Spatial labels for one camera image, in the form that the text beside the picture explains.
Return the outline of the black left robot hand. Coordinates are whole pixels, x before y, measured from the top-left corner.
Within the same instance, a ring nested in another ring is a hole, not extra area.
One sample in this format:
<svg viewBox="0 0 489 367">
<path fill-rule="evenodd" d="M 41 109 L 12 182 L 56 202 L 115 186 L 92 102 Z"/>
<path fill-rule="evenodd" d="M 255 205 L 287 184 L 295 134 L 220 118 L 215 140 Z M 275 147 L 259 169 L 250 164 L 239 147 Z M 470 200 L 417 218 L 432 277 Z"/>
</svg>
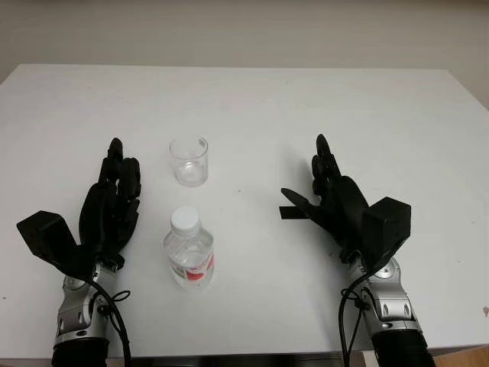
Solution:
<svg viewBox="0 0 489 367">
<path fill-rule="evenodd" d="M 136 158 L 123 156 L 123 144 L 113 138 L 102 160 L 99 179 L 90 188 L 79 217 L 81 245 L 96 262 L 112 271 L 122 269 L 121 250 L 138 221 L 141 171 Z"/>
</svg>

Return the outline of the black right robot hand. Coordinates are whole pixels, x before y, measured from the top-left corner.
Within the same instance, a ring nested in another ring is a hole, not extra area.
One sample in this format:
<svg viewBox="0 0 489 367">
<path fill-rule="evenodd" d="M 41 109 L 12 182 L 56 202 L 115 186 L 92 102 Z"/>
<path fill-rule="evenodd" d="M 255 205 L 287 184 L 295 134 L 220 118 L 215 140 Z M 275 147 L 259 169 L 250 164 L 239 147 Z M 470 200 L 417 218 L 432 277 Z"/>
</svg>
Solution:
<svg viewBox="0 0 489 367">
<path fill-rule="evenodd" d="M 341 248 L 344 264 L 358 256 L 361 239 L 361 217 L 368 202 L 358 185 L 341 174 L 334 154 L 324 135 L 316 138 L 317 153 L 312 159 L 313 193 L 320 197 L 318 206 L 297 192 L 282 188 L 281 193 L 301 212 L 327 231 Z"/>
</svg>

